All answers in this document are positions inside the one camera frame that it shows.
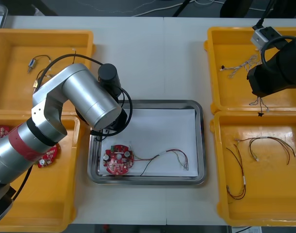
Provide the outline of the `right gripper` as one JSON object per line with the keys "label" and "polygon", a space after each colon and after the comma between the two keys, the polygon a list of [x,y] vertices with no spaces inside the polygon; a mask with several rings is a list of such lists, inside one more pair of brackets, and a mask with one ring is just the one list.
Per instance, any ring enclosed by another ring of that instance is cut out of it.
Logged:
{"label": "right gripper", "polygon": [[285,79],[285,62],[270,63],[271,68],[275,68],[277,73],[268,71],[263,65],[258,65],[252,68],[247,74],[252,89],[252,94],[257,97],[266,97],[274,93],[280,92],[288,88],[288,83]]}

